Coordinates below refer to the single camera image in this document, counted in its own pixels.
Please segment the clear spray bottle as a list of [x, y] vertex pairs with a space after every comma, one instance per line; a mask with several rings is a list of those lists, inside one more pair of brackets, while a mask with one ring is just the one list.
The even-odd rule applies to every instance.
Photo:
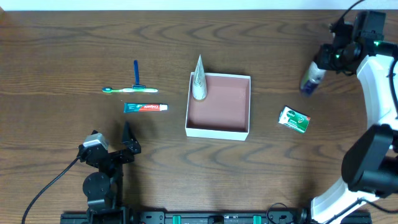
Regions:
[[312, 95], [322, 82], [325, 74], [326, 70], [318, 68], [315, 62], [311, 62], [308, 70], [301, 79], [300, 91], [306, 96]]

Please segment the green white soap packet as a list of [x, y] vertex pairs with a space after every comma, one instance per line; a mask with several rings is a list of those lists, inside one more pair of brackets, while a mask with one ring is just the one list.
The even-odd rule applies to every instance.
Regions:
[[283, 124], [299, 133], [305, 133], [310, 122], [310, 117], [292, 108], [285, 106], [280, 112], [279, 124]]

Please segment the white conditioner tube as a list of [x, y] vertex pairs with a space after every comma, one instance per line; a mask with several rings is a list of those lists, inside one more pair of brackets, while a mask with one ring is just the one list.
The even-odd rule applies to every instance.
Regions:
[[207, 96], [206, 75], [201, 55], [199, 55], [192, 81], [192, 95], [196, 100], [204, 100]]

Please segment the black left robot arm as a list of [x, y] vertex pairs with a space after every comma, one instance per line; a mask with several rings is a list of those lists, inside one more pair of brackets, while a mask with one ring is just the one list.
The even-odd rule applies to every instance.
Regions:
[[97, 168], [83, 183], [87, 197], [88, 223], [131, 223], [131, 209], [123, 205], [123, 165], [134, 162], [141, 153], [141, 146], [130, 129], [124, 124], [120, 151], [109, 152], [109, 142], [103, 134], [93, 131], [78, 148], [81, 162]]

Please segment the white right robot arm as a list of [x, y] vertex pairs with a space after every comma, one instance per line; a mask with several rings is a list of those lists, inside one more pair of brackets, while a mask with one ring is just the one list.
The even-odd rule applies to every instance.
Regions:
[[381, 22], [336, 22], [309, 73], [356, 75], [364, 93], [367, 131], [343, 158], [341, 177], [310, 204], [313, 223], [362, 223], [355, 211], [397, 193], [397, 44], [385, 42]]

